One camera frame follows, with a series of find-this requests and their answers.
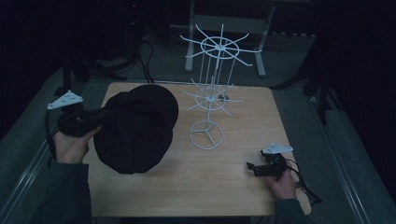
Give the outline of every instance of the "white wire rack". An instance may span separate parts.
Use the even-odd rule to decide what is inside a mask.
[[[220,36],[208,36],[198,27],[198,25],[196,25],[196,28],[202,35],[204,35],[205,39],[203,41],[198,42],[185,38],[182,35],[180,37],[186,41],[199,44],[201,46],[200,52],[191,56],[186,56],[188,58],[192,58],[202,55],[199,80],[198,82],[195,82],[193,79],[191,80],[197,87],[198,91],[196,93],[181,91],[195,99],[196,105],[188,108],[188,110],[194,109],[195,107],[201,107],[206,111],[206,120],[196,122],[190,129],[189,137],[191,142],[200,149],[213,149],[221,144],[224,134],[221,127],[216,122],[210,120],[210,113],[213,110],[222,110],[229,116],[234,117],[234,115],[224,108],[228,102],[242,102],[242,100],[230,100],[227,95],[227,90],[233,86],[230,84],[233,67],[236,61],[244,64],[245,66],[252,66],[252,64],[245,63],[239,59],[238,55],[240,52],[257,53],[261,50],[240,49],[237,42],[247,38],[248,35],[232,41],[231,39],[223,36],[224,25],[221,26]],[[223,63],[225,60],[232,60],[232,64],[229,67],[227,84],[220,85],[220,76],[226,70]],[[197,138],[202,137],[208,138],[210,141],[208,141],[207,144],[203,144],[202,141],[198,143],[199,140]]]

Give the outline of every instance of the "wooden table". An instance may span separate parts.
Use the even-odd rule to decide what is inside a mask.
[[[141,84],[113,83],[104,102],[120,91]],[[210,118],[224,131],[223,142],[212,150],[195,147],[191,126],[205,120],[201,107],[183,91],[196,93],[193,85],[162,84],[177,98],[179,116],[173,143],[161,162],[144,174],[120,175],[101,163],[91,150],[89,183],[94,217],[211,217],[266,216],[275,213],[275,199],[262,178],[255,177],[246,162],[263,164],[260,150],[271,143],[289,145],[271,91],[262,87],[232,87],[233,100],[225,106],[234,117],[212,111]],[[283,154],[293,159],[291,152]],[[297,190],[304,212],[311,206]]]

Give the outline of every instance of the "sleeve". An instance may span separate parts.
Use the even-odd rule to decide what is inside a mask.
[[[275,224],[306,224],[307,220],[297,199],[287,199],[276,202]]]
[[[44,201],[33,214],[31,224],[91,224],[91,195],[88,164],[53,162]]]

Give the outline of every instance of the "hand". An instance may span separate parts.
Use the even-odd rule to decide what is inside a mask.
[[[269,185],[277,200],[296,199],[295,180],[290,169],[286,169],[283,175],[276,181],[276,177],[265,176],[265,182]]]
[[[57,132],[54,136],[56,147],[56,161],[59,163],[82,163],[82,159],[87,154],[88,141],[96,135],[100,127],[92,130],[80,138],[65,135]]]

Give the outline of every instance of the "black controller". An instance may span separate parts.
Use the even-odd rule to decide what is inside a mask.
[[[288,168],[286,159],[280,153],[266,154],[262,152],[262,155],[266,162],[265,165],[256,166],[247,162],[247,168],[253,171],[255,176],[275,176],[280,178]]]
[[[66,135],[81,137],[85,133],[99,127],[103,123],[107,112],[103,109],[97,109],[83,112],[79,115],[64,113],[58,118],[58,129]]]

